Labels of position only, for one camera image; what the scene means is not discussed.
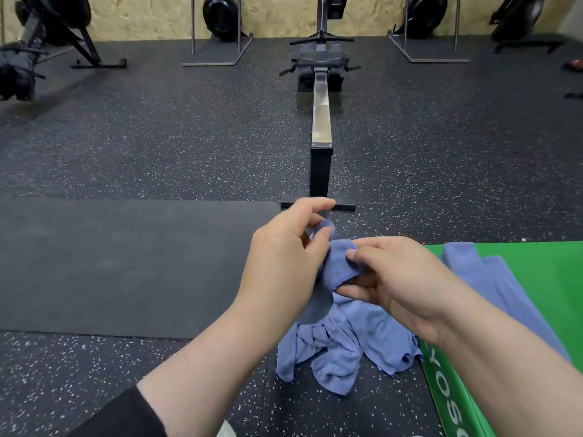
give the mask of black sleeve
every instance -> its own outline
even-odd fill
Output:
[[[167,437],[164,425],[133,386],[113,399],[68,437]]]

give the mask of green mat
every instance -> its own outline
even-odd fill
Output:
[[[441,255],[441,245],[427,248]],[[480,256],[502,256],[583,372],[583,242],[482,243],[476,248]],[[494,437],[445,354],[422,341],[420,349],[446,437]]]

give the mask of rubber gym floor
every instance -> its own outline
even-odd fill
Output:
[[[39,67],[32,103],[0,104],[0,193],[61,198],[274,200],[309,183],[311,95],[295,93],[285,39],[256,39],[234,67],[181,67],[188,43],[100,43],[128,70]],[[582,240],[583,91],[560,71],[583,45],[412,65],[383,37],[346,45],[360,71],[331,95],[331,194],[343,236],[424,243]],[[0,333],[0,433],[62,435],[184,341]],[[238,435],[441,435],[420,365],[389,378],[365,358],[339,398],[275,375],[275,352],[228,417]]]

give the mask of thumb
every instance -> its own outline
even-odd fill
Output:
[[[375,247],[364,246],[358,250],[346,250],[346,257],[357,264],[366,264],[372,268],[377,274],[381,274],[383,268],[386,267],[387,259],[385,251]]]
[[[330,249],[330,236],[332,235],[332,227],[323,227],[314,235],[312,241],[305,248],[310,256],[317,262],[318,267],[324,261],[328,250]]]

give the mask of hand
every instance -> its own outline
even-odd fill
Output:
[[[383,307],[423,340],[439,345],[444,322],[460,297],[474,293],[438,257],[404,237],[362,238],[346,257],[370,270],[337,293]]]
[[[328,249],[332,228],[324,227],[310,241],[306,227],[324,220],[329,198],[302,198],[253,235],[241,286],[233,307],[261,325],[270,347],[285,334],[310,300],[316,274]]]

